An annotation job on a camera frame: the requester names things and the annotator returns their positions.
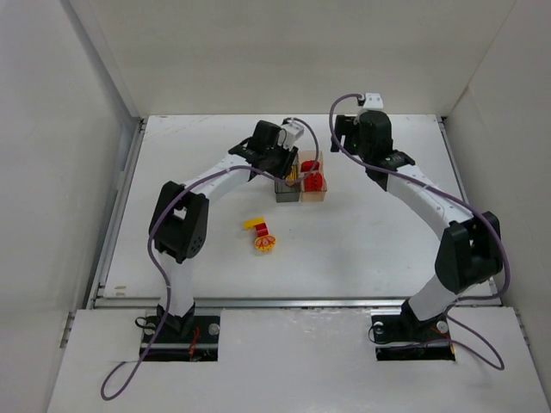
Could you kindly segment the yellow striped lego brick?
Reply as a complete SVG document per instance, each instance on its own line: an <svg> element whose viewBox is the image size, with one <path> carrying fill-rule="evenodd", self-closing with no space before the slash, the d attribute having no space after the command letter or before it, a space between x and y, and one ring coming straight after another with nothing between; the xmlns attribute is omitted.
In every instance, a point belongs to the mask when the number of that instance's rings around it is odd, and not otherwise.
<svg viewBox="0 0 551 413"><path fill-rule="evenodd" d="M289 174L286 177L286 182L288 185L294 185L294 183L298 180L298 167L296 165L293 165L291 167L291 170Z"/></svg>

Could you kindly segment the red small lego brick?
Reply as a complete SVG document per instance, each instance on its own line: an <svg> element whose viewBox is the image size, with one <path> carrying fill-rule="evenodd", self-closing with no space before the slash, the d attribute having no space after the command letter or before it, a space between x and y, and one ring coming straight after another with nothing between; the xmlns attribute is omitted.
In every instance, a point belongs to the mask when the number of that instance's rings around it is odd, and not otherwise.
<svg viewBox="0 0 551 413"><path fill-rule="evenodd" d="M313 172L305 177L303 183L303 191L305 193L310 192L322 192L324 187L324 177L319 172Z"/></svg>

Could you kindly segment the yellow butterfly lego brick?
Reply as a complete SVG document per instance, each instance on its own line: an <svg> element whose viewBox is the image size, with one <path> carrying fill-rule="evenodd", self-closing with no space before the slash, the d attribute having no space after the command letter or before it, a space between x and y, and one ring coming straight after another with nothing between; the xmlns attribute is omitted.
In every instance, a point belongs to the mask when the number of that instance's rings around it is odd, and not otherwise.
<svg viewBox="0 0 551 413"><path fill-rule="evenodd" d="M261 237L257 237L254 246L255 249L260 251L261 253L268 253L274 249L276 246L276 238L273 235L264 235Z"/></svg>

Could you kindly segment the red angled lego brick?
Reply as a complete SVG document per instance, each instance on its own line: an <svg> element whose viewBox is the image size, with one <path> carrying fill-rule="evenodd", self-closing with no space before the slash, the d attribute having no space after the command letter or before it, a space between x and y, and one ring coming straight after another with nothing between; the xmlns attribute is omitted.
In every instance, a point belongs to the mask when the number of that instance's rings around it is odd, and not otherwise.
<svg viewBox="0 0 551 413"><path fill-rule="evenodd" d="M300 164L300 172L307 173L319 170L319 161L316 160L307 160Z"/></svg>

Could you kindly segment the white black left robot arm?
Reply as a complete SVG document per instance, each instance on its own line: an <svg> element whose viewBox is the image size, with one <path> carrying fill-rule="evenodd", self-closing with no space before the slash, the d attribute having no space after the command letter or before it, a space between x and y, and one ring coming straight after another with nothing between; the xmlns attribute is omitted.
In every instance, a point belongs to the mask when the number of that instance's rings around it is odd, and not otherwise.
<svg viewBox="0 0 551 413"><path fill-rule="evenodd" d="M210 170L185 183L163 185L148 239L148 254L166 287L157 306L161 333L181 338L192 328L195 301L191 270L185 262L197 256L206 242L209 207L258 175L283 180L303 134L304 127L291 120L281 125L260 120L253 134Z"/></svg>

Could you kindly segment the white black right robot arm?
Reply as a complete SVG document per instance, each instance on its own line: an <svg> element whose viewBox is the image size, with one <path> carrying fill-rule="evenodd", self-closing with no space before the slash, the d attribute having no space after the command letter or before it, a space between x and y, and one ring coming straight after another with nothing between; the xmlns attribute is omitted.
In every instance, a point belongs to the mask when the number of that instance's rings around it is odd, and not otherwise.
<svg viewBox="0 0 551 413"><path fill-rule="evenodd" d="M331 151L346 151L365 163L368 177L408 205L436 234L440 244L435 273L393 316L372 322L378 344L426 342L437 337L445 312L471 287L503 268L498 248L499 221L490 212L475 215L465 206L434 193L433 182L415 161L393 147L392 123L376 110L338 115Z"/></svg>

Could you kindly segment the grey transparent container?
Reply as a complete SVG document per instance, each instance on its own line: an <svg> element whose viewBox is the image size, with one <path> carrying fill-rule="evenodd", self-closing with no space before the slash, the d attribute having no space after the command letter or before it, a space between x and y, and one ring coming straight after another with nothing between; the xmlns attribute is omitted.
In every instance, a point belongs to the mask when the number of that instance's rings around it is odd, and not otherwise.
<svg viewBox="0 0 551 413"><path fill-rule="evenodd" d="M286 182L275 182L274 186L275 201L277 203L291 203L300 200L300 184L288 185Z"/></svg>

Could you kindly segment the orange transparent container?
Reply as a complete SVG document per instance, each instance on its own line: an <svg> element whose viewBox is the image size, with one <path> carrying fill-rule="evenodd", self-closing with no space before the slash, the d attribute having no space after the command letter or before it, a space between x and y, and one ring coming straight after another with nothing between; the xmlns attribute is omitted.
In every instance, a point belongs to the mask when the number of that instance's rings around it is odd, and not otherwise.
<svg viewBox="0 0 551 413"><path fill-rule="evenodd" d="M300 151L298 154L299 175L304 177L300 187L302 202L322 202L327 192L323 154L320 151Z"/></svg>

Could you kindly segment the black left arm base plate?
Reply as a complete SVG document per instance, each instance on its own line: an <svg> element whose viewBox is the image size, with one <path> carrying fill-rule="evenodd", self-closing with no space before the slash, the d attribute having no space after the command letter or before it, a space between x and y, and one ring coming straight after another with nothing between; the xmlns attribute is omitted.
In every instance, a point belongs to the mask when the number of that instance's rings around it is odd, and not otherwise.
<svg viewBox="0 0 551 413"><path fill-rule="evenodd" d="M137 317L134 323L142 330L139 356L146 351L144 361L150 362L200 362L217 361L220 339L220 314L195 314L186 316L181 328L168 316L157 338L160 316Z"/></svg>

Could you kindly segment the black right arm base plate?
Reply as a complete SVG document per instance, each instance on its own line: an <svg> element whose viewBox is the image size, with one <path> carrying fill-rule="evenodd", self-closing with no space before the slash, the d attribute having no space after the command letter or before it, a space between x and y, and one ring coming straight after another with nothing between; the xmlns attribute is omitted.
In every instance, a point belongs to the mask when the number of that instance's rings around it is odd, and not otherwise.
<svg viewBox="0 0 551 413"><path fill-rule="evenodd" d="M368 333L378 361L455 361L445 316L413 326L398 314L373 315Z"/></svg>

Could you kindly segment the aluminium rail left side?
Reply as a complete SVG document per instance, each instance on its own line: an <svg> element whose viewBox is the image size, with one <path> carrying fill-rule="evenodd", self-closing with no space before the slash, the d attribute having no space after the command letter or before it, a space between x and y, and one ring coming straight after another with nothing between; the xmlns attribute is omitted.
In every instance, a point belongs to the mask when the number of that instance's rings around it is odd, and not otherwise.
<svg viewBox="0 0 551 413"><path fill-rule="evenodd" d="M94 307L96 298L100 295L100 290L108 278L146 124L147 119L138 119L133 135L129 133L122 135L120 158L115 166L114 186L108 197L94 261L84 293L83 309Z"/></svg>

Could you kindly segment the aluminium rail front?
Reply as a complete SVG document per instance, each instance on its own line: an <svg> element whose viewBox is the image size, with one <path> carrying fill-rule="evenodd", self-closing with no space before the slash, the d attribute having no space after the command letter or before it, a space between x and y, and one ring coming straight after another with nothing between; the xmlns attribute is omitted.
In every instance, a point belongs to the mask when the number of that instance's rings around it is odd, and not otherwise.
<svg viewBox="0 0 551 413"><path fill-rule="evenodd" d="M198 308L210 309L311 309L311 308L394 308L403 299L195 299ZM148 309L158 299L106 299L96 298L90 309Z"/></svg>

